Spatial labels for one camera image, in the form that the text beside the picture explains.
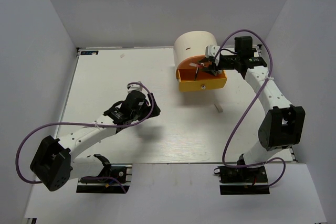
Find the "yellow drawer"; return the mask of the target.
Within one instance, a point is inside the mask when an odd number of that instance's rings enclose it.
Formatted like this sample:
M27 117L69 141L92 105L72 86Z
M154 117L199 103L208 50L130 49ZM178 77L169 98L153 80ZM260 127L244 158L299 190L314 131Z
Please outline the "yellow drawer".
M217 76L213 76L199 70L196 79L195 75L196 68L177 69L176 78L179 81L178 88L180 92L221 89L227 81L227 76L224 71Z

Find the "green ink pen refill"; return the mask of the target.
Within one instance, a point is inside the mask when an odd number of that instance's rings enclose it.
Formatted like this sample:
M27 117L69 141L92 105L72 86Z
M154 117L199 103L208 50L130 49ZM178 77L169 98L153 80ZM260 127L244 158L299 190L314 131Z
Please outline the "green ink pen refill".
M199 67L197 67L197 68L196 68L194 81L196 81L196 80L197 80L198 71L199 71Z

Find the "orange top drawer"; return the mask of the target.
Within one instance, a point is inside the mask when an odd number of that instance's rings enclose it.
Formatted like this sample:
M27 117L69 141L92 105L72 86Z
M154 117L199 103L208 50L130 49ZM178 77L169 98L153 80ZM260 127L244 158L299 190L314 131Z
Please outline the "orange top drawer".
M190 63L199 63L202 59L205 58L205 55L193 56L182 60L180 63L177 64L177 69L192 69L195 67L189 66Z

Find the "grey eraser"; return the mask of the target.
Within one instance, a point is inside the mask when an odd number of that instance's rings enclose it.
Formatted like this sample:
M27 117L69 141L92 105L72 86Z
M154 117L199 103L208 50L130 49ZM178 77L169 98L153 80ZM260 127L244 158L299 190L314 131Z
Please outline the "grey eraser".
M215 104L215 107L219 113L223 112L223 108L219 104Z

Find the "red ink pen refill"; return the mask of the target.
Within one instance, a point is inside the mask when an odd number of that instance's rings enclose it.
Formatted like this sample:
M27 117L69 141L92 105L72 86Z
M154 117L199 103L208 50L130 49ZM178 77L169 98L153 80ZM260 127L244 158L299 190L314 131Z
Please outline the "red ink pen refill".
M205 67L205 64L204 63L190 63L189 66L197 67L197 68L203 68L203 67Z

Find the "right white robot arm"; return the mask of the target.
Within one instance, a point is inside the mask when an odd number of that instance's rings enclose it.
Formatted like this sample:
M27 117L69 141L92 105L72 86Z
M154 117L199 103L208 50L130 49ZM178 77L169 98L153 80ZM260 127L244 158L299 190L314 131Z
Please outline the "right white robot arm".
M247 182L256 175L255 167L263 166L278 152L300 143L305 110L285 98L271 77L271 65L255 56L250 36L235 38L234 51L223 54L220 46L209 45L205 49L204 69L212 75L221 70L236 70L255 92L265 112L258 129L258 142L237 161L237 175Z

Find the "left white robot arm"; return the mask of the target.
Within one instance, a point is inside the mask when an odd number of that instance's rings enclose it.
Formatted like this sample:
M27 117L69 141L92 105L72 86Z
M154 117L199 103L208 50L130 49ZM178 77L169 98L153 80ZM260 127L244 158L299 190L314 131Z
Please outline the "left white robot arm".
M125 100L104 111L93 126L84 126L68 135L45 137L31 162L31 171L49 191L60 189L67 181L78 178L83 183L119 184L125 172L118 171L101 154L80 154L102 140L112 137L133 124L160 115L153 93L130 91Z

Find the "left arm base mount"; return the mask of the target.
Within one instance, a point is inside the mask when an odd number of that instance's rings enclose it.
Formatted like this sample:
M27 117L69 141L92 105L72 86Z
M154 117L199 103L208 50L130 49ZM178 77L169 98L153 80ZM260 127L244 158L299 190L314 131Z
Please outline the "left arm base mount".
M105 165L98 176L81 177L76 193L126 194L132 179L132 165Z

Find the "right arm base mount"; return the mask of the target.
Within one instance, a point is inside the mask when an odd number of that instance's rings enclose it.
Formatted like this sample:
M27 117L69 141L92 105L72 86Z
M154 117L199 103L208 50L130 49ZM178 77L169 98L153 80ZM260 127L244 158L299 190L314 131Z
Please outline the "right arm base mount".
M268 177L264 166L257 168L229 168L219 166L214 169L219 177L221 195L268 195Z

